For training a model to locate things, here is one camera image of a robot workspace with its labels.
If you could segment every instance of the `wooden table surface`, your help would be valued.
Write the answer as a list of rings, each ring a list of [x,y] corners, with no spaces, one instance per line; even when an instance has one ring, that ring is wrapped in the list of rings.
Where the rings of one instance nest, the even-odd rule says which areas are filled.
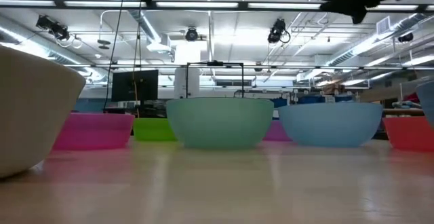
[[[434,155],[271,147],[52,153],[0,181],[1,224],[433,223]]]

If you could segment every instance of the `red bowl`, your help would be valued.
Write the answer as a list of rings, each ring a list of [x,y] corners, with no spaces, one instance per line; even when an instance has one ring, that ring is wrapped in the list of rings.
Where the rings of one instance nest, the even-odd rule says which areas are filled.
[[[434,152],[434,130],[425,116],[391,117],[384,118],[383,122],[395,149]]]

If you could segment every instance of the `blue object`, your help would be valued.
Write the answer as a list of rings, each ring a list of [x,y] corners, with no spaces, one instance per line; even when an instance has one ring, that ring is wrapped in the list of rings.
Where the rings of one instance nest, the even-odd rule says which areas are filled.
[[[292,105],[279,109],[286,134],[302,146],[358,147],[376,133],[382,106],[343,102]]]
[[[284,98],[273,98],[273,99],[270,99],[270,101],[274,103],[275,108],[279,108],[279,107],[288,105],[288,100],[284,99]]]
[[[303,96],[298,98],[298,104],[312,104],[324,102],[323,96]]]
[[[419,85],[416,89],[420,105],[431,126],[434,127],[434,81]]]
[[[353,97],[352,96],[335,96],[334,100],[336,102],[349,102],[349,101],[353,101]]]

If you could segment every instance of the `ceiling light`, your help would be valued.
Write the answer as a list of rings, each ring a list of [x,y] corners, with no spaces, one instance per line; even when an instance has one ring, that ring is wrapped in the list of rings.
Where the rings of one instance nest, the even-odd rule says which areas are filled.
[[[140,1],[65,1],[68,7],[146,7]]]
[[[169,46],[152,42],[151,44],[147,45],[147,48],[151,52],[170,52],[172,49]]]
[[[403,65],[405,66],[413,66],[413,65],[418,65],[418,64],[422,64],[425,62],[429,62],[434,60],[434,55],[428,55],[428,56],[423,56],[420,58],[413,58],[413,60],[405,62]]]
[[[331,81],[321,81],[321,82],[319,82],[317,84],[317,86],[325,86],[325,85],[328,85],[328,84],[331,84],[331,83],[332,83]]]
[[[417,7],[417,5],[381,4],[369,10],[415,10]]]
[[[374,60],[374,61],[372,61],[372,62],[369,62],[366,66],[367,66],[367,67],[373,67],[374,65],[381,64],[382,62],[384,62],[384,61],[386,61],[386,60],[388,60],[388,58],[379,58],[379,59],[377,59],[377,60]]]
[[[377,76],[371,78],[371,80],[381,79],[383,77],[386,77],[386,76],[390,75],[391,73],[393,73],[393,72],[388,72],[388,73],[384,73],[384,74],[381,74],[381,75],[377,75]]]
[[[249,3],[248,7],[260,9],[318,10],[320,5],[318,3]]]
[[[158,7],[238,7],[238,3],[230,2],[157,2]]]
[[[361,82],[364,82],[364,81],[365,81],[364,79],[354,79],[354,80],[343,82],[342,85],[344,85],[344,86],[351,86],[351,85],[355,85],[355,84],[358,84],[358,83],[361,83]]]
[[[45,0],[0,0],[0,6],[13,5],[13,6],[56,6],[54,1]]]

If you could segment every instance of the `pink bowl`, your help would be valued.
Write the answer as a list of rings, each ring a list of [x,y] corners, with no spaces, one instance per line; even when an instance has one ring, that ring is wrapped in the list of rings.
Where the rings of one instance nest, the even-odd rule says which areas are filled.
[[[71,113],[53,150],[98,150],[126,147],[133,115]]]
[[[291,142],[292,140],[286,135],[285,130],[280,121],[273,120],[264,141],[272,142]]]

